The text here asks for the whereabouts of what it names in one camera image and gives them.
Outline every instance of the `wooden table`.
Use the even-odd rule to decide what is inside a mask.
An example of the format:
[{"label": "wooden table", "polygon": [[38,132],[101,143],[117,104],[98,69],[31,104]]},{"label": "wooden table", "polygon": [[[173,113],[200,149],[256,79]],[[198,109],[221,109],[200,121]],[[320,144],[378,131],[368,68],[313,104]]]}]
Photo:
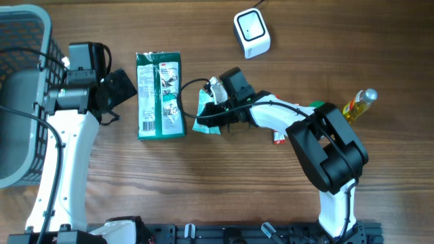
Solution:
[{"label": "wooden table", "polygon": [[[107,44],[113,70],[136,82],[136,52],[180,51],[183,83],[239,66],[256,91],[342,108],[359,90],[379,99],[353,126],[370,161],[355,215],[381,222],[387,243],[434,241],[434,4],[429,1],[272,1],[260,7],[271,49],[245,60],[233,16],[251,1],[45,5],[64,52],[77,41]],[[201,86],[183,96],[197,111]],[[137,141],[134,97],[101,127],[87,176],[89,223],[142,216],[146,223],[316,221],[318,190],[290,144],[269,129],[236,125],[221,136]],[[0,242],[24,230],[37,187],[0,190]]]}]

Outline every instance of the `plastic bin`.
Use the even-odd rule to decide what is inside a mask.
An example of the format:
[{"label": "plastic bin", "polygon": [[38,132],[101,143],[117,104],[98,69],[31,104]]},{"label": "plastic bin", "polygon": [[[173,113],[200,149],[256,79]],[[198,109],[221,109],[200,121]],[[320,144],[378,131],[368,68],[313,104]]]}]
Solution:
[{"label": "plastic bin", "polygon": [[[50,16],[34,5],[0,7],[0,48],[13,46],[63,58],[52,38]],[[59,83],[62,73],[62,67],[37,54],[0,54],[0,105],[45,119],[48,84]],[[40,183],[46,145],[47,128],[0,111],[0,188]]]}]

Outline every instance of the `teal packet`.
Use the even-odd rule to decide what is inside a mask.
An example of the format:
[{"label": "teal packet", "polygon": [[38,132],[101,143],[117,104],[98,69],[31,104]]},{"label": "teal packet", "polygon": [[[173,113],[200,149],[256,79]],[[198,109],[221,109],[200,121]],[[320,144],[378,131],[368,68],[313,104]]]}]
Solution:
[{"label": "teal packet", "polygon": [[176,103],[181,86],[179,52],[136,54],[138,139],[185,136],[184,117]]}]

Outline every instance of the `bottle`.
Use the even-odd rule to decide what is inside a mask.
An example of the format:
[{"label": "bottle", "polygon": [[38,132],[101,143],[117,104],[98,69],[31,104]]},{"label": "bottle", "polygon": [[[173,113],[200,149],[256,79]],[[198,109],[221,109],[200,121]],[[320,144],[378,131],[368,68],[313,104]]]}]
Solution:
[{"label": "bottle", "polygon": [[342,110],[344,118],[351,124],[358,118],[358,116],[371,107],[371,104],[377,99],[377,96],[377,91],[372,88],[365,91],[359,91],[355,98]]}]

